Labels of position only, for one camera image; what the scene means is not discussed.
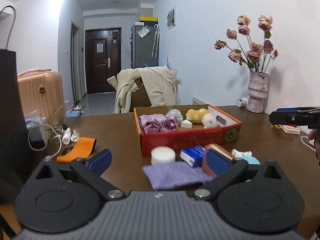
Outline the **person's right hand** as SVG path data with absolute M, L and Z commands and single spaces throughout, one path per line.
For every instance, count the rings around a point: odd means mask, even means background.
M 316 150 L 316 157 L 319 160 L 319 152 L 320 152 L 320 129 L 313 129 L 308 134 L 309 140 L 314 140 L 315 150 Z

